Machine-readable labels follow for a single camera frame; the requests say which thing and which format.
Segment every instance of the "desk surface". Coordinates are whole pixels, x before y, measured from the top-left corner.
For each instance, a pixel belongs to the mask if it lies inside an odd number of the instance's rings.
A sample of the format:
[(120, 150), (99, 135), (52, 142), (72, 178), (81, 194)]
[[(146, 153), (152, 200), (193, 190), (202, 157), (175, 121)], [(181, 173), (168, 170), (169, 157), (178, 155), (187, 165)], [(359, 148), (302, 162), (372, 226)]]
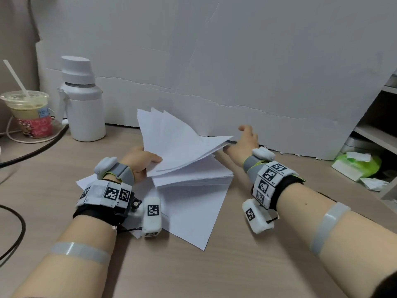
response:
[[(41, 155), (0, 171), (0, 203), (26, 220), (25, 238), (0, 268), (1, 297), (9, 297), (45, 256), (72, 219), (81, 194), (75, 181), (92, 174), (105, 156), (121, 157), (142, 145), (139, 130), (107, 127), (102, 140), (82, 143), (69, 133)], [(40, 145), (0, 139), (1, 161)], [(152, 240), (121, 234), (110, 263), (104, 298), (124, 297), (345, 297), (318, 261), (281, 219), (275, 229), (253, 234), (241, 204), (249, 198), (249, 181), (227, 156), (217, 158), (235, 172), (206, 250), (203, 252), (163, 231)], [(307, 185), (397, 232), (397, 216), (362, 185), (333, 170), (329, 161), (295, 155), (277, 160), (299, 171)], [(0, 209), (0, 254), (17, 239), (20, 224)]]

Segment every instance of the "beverage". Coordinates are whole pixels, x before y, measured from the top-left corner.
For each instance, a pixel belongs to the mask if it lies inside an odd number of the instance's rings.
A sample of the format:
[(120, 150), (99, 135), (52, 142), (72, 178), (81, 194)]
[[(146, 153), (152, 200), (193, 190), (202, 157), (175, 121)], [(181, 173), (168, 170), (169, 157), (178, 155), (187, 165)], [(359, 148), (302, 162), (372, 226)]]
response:
[(0, 95), (18, 121), (23, 134), (29, 138), (44, 138), (52, 134), (52, 118), (48, 110), (48, 94), (39, 91), (6, 92)]

